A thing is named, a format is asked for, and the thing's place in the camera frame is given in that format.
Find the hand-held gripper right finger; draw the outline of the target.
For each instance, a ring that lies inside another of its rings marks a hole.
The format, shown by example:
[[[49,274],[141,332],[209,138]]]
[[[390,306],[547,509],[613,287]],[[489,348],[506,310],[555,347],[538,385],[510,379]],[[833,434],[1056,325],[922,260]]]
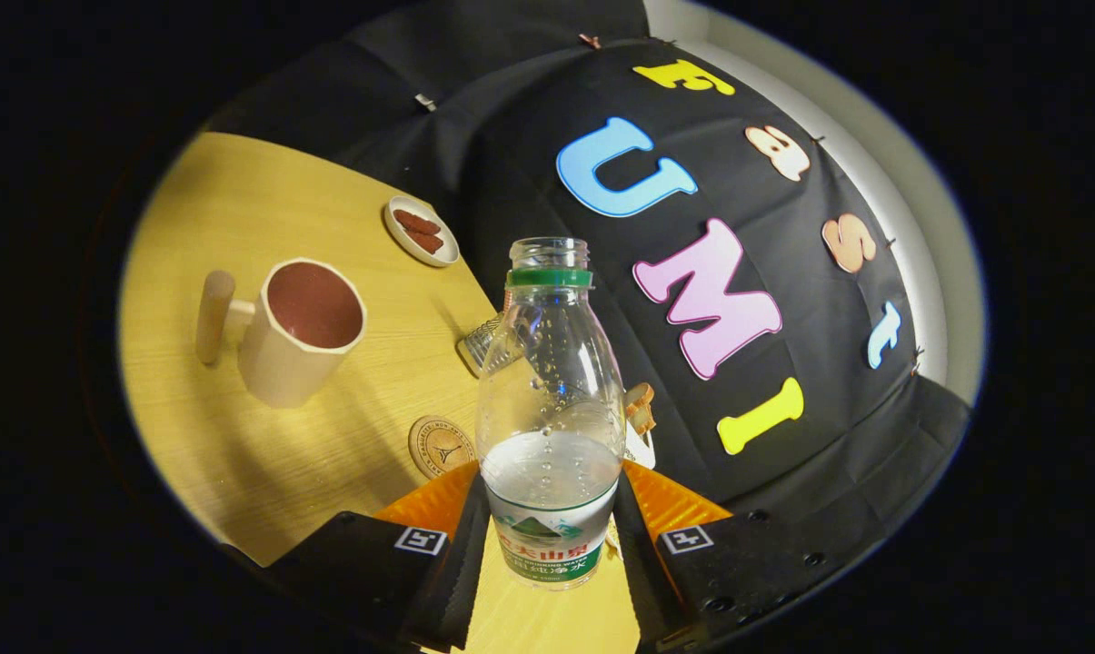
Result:
[[[763,510],[726,510],[629,460],[613,517],[641,650],[721,649],[835,569],[827,551]]]

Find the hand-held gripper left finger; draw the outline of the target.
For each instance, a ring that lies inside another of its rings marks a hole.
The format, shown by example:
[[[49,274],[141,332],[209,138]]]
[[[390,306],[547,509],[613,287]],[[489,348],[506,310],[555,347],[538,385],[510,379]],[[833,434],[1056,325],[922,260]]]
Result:
[[[257,580],[357,636],[397,653],[464,649],[479,589],[489,510],[479,463],[459,464],[373,516],[336,513],[261,566]]]

